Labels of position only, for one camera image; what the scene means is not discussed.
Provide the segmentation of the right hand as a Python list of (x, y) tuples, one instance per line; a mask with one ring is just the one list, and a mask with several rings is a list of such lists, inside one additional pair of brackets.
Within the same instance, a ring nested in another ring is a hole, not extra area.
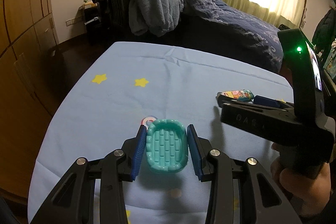
[(298, 215), (303, 217), (318, 215), (329, 202), (331, 175), (328, 163), (323, 165), (315, 179), (294, 174), (290, 169), (284, 168), (279, 157), (272, 162), (270, 171), (280, 188), (302, 201), (302, 205), (297, 209)]

